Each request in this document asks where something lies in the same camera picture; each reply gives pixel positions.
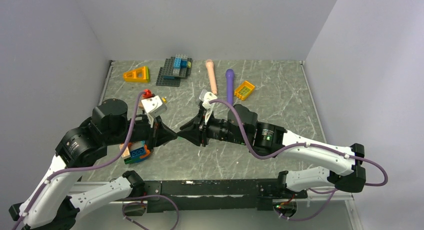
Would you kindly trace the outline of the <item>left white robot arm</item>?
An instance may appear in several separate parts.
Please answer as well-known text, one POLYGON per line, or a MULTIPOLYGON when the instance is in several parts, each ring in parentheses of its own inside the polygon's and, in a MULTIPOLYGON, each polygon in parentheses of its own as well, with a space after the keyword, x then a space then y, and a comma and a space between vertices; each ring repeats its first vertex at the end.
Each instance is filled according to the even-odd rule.
POLYGON ((110 202, 146 196, 145 182, 135 171, 126 171, 94 190, 69 195, 84 172, 100 168, 97 160, 106 156, 108 146, 119 144, 124 152, 129 143, 144 141, 153 149, 177 137, 162 123, 160 115, 167 107, 160 97, 138 96, 136 103, 142 104, 144 111, 128 119, 124 101, 105 100, 79 127, 64 135, 38 187, 26 201, 10 207, 14 228, 69 230, 82 216, 110 202))

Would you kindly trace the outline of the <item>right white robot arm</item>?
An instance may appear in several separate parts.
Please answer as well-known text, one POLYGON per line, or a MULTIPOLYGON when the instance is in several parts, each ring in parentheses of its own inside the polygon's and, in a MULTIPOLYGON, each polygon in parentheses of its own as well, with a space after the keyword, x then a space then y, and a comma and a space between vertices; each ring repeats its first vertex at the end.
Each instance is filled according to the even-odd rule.
POLYGON ((281 126, 260 122, 258 115, 236 104, 236 113, 229 111, 226 119, 217 119, 204 107, 180 127, 177 133, 196 146, 205 147, 210 139, 251 145, 261 159, 266 156, 298 158, 315 165, 302 171, 282 171, 278 175, 276 193, 282 198, 316 187, 335 187, 348 193, 359 193, 366 183, 366 170, 356 157, 363 158, 363 145, 338 147, 314 141, 281 126))

